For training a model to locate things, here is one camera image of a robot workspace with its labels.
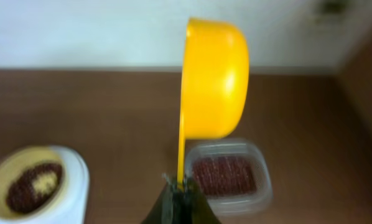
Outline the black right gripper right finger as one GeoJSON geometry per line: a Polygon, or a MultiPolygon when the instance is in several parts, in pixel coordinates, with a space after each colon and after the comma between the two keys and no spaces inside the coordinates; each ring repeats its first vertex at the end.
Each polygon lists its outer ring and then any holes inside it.
{"type": "Polygon", "coordinates": [[[221,224],[210,208],[200,187],[192,178],[184,179],[181,202],[181,223],[221,224]]]}

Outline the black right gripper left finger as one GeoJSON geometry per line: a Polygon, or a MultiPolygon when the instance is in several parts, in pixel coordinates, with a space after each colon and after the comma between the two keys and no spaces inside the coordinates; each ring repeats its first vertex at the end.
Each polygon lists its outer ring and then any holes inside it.
{"type": "Polygon", "coordinates": [[[165,185],[142,224],[173,224],[175,217],[174,196],[177,193],[177,179],[163,174],[165,185]]]}

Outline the yellow plastic measuring scoop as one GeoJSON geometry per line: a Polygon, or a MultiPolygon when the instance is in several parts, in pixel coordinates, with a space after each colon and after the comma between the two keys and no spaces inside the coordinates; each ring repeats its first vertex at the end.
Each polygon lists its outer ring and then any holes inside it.
{"type": "Polygon", "coordinates": [[[244,110],[248,79],[243,33],[227,22],[189,19],[180,88],[178,187],[185,179],[186,140],[232,133],[244,110]]]}

